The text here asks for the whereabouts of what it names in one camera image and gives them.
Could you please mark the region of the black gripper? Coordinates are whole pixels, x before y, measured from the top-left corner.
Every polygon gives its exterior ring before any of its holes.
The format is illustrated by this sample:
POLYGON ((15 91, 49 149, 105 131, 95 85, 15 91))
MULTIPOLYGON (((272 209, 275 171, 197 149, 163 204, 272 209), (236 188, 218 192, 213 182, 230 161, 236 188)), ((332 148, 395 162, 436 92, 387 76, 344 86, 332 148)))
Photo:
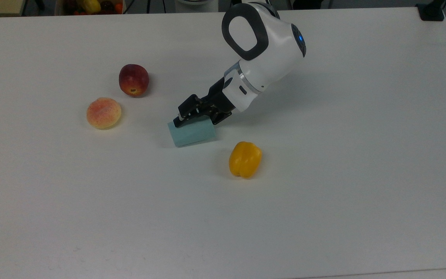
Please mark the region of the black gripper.
POLYGON ((224 119, 232 115, 234 105, 223 93, 225 78, 222 77, 209 88, 204 98, 199 98, 196 94, 190 95, 181 105, 178 106, 178 116, 173 119, 176 128, 182 127, 190 120, 209 116, 213 125, 217 125, 224 119))

